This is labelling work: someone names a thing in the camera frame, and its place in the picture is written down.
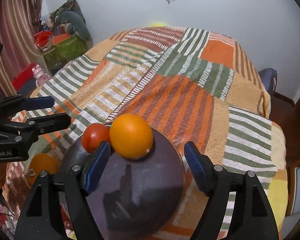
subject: screw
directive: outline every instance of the screw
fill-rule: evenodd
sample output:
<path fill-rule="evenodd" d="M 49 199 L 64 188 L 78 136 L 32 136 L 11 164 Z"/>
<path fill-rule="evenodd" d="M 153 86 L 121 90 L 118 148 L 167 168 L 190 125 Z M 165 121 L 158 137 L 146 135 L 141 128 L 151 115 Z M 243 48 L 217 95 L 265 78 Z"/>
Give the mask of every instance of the screw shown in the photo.
<path fill-rule="evenodd" d="M 44 177 L 44 176 L 46 176 L 47 174 L 48 174 L 47 171 L 41 171 L 41 172 L 39 173 L 39 176 L 40 176 L 40 177 Z"/>
<path fill-rule="evenodd" d="M 73 171 L 78 171 L 78 170 L 80 170 L 81 169 L 81 166 L 80 165 L 74 165 L 73 167 L 72 167 L 72 170 Z"/>
<path fill-rule="evenodd" d="M 14 139 L 16 142 L 19 142 L 22 140 L 22 136 L 16 136 L 15 139 Z"/>
<path fill-rule="evenodd" d="M 254 177 L 256 174 L 253 171 L 248 171 L 248 176 L 249 177 Z"/>
<path fill-rule="evenodd" d="M 215 165 L 214 169 L 215 169 L 215 171 L 222 171 L 223 167 L 221 165 Z"/>

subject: bed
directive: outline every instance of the bed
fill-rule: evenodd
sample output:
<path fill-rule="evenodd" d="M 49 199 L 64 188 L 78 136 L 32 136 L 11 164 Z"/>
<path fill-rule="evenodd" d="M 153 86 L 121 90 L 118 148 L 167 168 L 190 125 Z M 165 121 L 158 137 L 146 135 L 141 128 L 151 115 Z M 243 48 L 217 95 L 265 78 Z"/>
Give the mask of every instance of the bed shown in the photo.
<path fill-rule="evenodd" d="M 32 94 L 42 96 L 53 96 L 54 107 L 23 111 L 14 120 L 67 112 L 72 124 L 41 136 L 27 162 L 9 164 L 4 191 L 16 217 L 29 192 L 26 173 L 35 154 L 47 153 L 61 162 L 88 125 L 134 113 L 168 136 L 182 157 L 184 143 L 192 140 L 201 153 L 228 171 L 255 171 L 281 230 L 288 201 L 285 138 L 268 119 L 270 95 L 233 38 L 183 27 L 119 32 Z M 207 198 L 184 164 L 185 194 L 180 205 L 149 239 L 189 239 L 202 215 Z M 234 198 L 229 195 L 219 238 L 229 228 Z"/>

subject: orange box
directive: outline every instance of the orange box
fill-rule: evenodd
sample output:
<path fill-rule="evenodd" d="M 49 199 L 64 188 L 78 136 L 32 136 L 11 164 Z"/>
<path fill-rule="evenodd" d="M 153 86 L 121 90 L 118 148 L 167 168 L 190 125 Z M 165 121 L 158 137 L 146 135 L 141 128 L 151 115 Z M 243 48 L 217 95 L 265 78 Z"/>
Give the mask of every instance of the orange box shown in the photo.
<path fill-rule="evenodd" d="M 55 36 L 52 38 L 52 43 L 53 43 L 53 45 L 57 45 L 58 43 L 66 40 L 69 37 L 70 37 L 70 34 L 68 34 L 68 33 Z"/>

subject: wooden floor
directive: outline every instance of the wooden floor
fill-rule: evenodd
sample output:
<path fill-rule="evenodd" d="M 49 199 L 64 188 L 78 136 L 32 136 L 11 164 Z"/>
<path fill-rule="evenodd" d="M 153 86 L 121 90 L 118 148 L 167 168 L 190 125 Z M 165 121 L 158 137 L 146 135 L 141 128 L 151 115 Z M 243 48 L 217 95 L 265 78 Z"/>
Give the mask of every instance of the wooden floor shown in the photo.
<path fill-rule="evenodd" d="M 300 111 L 296 114 L 291 104 L 273 97 L 270 119 L 281 126 L 286 137 L 286 160 L 290 166 L 300 159 Z"/>

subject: baseboard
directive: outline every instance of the baseboard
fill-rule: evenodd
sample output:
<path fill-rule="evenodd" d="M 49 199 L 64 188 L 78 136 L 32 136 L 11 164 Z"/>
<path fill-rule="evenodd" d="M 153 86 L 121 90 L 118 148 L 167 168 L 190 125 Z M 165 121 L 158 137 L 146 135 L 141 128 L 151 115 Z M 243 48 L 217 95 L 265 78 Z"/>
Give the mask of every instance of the baseboard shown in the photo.
<path fill-rule="evenodd" d="M 294 107 L 294 105 L 295 105 L 295 103 L 294 103 L 294 101 L 292 99 L 287 98 L 286 96 L 284 96 L 282 94 L 274 92 L 273 96 L 275 98 L 281 99 L 282 101 L 285 101 L 285 102 L 289 103 L 290 105 L 292 105 L 292 107 Z"/>

